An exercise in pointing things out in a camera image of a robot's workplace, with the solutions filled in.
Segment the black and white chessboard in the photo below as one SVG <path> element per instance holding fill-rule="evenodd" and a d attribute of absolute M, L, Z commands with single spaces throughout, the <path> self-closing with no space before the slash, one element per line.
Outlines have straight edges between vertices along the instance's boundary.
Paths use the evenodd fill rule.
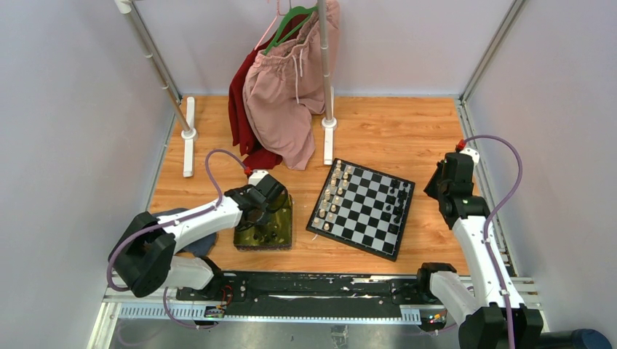
<path fill-rule="evenodd" d="M 337 160 L 342 162 L 340 173 L 335 173 Z M 342 188 L 341 181 L 346 167 L 351 167 L 347 179 L 349 183 L 346 188 Z M 337 177 L 335 187 L 330 185 L 333 175 Z M 399 181 L 399 187 L 394 188 L 395 196 L 388 195 L 392 180 Z M 410 189 L 403 188 L 404 181 L 410 183 Z M 344 190 L 342 196 L 337 195 L 338 188 Z M 328 202 L 324 201 L 327 189 L 330 189 L 333 195 L 331 201 Z M 395 225 L 392 222 L 392 215 L 395 212 L 394 207 L 400 201 L 397 197 L 400 190 L 407 192 L 407 200 L 404 201 L 405 207 L 401 212 L 401 222 Z M 309 216 L 306 230 L 394 262 L 397 260 L 402 244 L 414 190 L 415 183 L 410 180 L 343 159 L 335 159 Z M 333 204 L 337 206 L 335 213 L 330 211 Z M 390 212 L 384 210 L 386 204 L 391 205 Z M 319 217 L 320 209 L 326 210 L 324 218 Z M 318 228 L 313 226 L 313 220 L 316 217 L 322 220 Z M 331 224 L 330 231 L 323 230 L 326 222 Z"/>

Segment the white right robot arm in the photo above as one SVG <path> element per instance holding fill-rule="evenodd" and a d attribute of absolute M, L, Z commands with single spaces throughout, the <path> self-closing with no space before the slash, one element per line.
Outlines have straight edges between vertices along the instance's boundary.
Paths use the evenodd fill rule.
<path fill-rule="evenodd" d="M 415 293 L 424 303 L 439 300 L 458 326 L 461 348 L 534 348 L 544 327 L 539 310 L 517 291 L 494 244 L 486 200 L 474 195 L 479 153 L 465 147 L 446 153 L 425 188 L 460 244 L 471 286 L 445 262 L 418 269 Z"/>

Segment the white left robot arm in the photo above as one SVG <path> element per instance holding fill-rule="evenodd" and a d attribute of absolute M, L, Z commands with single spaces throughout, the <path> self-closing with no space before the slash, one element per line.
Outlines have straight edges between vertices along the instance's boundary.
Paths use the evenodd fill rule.
<path fill-rule="evenodd" d="M 154 217 L 145 211 L 136 215 L 108 257 L 108 285 L 119 292 L 145 297 L 164 288 L 190 288 L 205 300 L 217 299 L 223 291 L 220 271 L 213 262 L 194 255 L 182 257 L 188 245 L 225 229 L 240 231 L 263 228 L 266 240 L 280 237 L 271 229 L 277 214 L 289 214 L 288 189 L 266 171 L 250 175 L 248 183 L 223 192 L 208 204 L 180 213 Z"/>

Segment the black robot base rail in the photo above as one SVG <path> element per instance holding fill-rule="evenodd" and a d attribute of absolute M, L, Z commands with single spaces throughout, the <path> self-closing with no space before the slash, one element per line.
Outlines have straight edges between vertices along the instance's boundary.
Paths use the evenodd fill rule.
<path fill-rule="evenodd" d="M 112 292 L 111 317 L 122 321 L 176 319 L 189 326 L 224 321 L 324 324 L 404 324 L 439 331 L 453 324 L 502 329 L 509 293 L 515 332 L 542 329 L 532 283 L 513 278 L 505 286 L 434 263 L 416 275 L 217 272 L 203 289 L 167 286 L 142 296 Z"/>

